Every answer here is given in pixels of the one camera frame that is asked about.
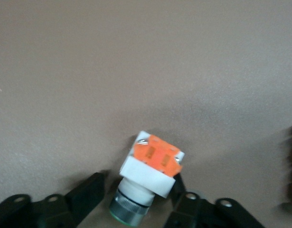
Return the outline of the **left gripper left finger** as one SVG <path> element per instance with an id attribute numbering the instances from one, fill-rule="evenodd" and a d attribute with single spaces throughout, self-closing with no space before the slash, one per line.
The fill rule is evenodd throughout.
<path id="1" fill-rule="evenodd" d="M 52 194 L 33 202 L 17 194 L 0 203 L 0 228 L 76 228 L 105 195 L 105 174 L 96 172 L 66 195 Z"/>

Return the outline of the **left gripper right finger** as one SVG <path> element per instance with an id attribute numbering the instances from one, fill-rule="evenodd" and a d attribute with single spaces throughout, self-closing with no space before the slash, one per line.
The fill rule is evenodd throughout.
<path id="1" fill-rule="evenodd" d="M 173 210 L 166 228 L 264 228 L 239 202 L 220 198 L 214 204 L 188 191 L 180 174 L 175 176 L 170 198 Z"/>

